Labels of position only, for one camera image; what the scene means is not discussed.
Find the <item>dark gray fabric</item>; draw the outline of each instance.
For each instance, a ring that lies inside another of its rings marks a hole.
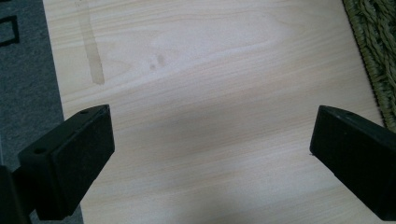
[[[42,1],[0,0],[0,21],[4,18],[0,22],[0,148],[4,165],[14,171],[18,153],[64,121],[64,116]],[[64,221],[31,217],[33,223],[83,223],[80,208]]]

